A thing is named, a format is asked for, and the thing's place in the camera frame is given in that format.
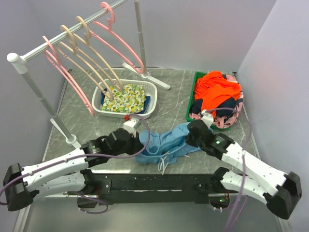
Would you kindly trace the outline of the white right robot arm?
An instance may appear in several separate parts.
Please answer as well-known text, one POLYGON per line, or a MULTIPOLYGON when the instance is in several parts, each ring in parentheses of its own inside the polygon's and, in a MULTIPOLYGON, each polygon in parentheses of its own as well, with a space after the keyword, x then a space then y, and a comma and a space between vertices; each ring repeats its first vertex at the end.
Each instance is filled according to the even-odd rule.
POLYGON ((187 144, 199 147, 207 155, 234 166, 244 174, 240 176, 219 168, 211 181, 214 191, 237 191, 264 203, 277 217, 290 218, 302 197, 299 175, 294 172, 287 174, 269 166, 227 135, 212 133, 202 120, 190 122, 187 128, 187 144))

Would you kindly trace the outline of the light blue shorts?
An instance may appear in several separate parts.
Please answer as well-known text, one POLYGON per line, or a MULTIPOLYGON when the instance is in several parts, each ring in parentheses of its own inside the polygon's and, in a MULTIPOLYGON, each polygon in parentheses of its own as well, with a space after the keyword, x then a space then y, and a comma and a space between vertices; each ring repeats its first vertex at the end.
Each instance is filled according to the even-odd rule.
POLYGON ((200 151, 201 148, 188 145, 185 142, 189 134, 188 122, 175 126, 164 133, 147 132, 139 134, 142 144, 147 144, 146 149, 135 157, 139 164, 157 164, 161 174, 165 173, 168 165, 177 161, 178 157, 187 156, 189 153, 200 151))

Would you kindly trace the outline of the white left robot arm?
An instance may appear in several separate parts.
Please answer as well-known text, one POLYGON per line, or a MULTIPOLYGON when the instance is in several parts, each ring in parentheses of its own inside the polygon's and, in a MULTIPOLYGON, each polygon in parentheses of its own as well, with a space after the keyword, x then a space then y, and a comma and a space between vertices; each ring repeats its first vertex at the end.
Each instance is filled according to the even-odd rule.
POLYGON ((8 168, 4 177, 0 192, 6 201, 1 205, 12 212, 29 206, 39 197, 60 192, 91 194, 99 188, 91 167, 124 153, 134 157, 144 149, 137 132, 117 129, 58 158, 27 167, 16 163, 8 168))

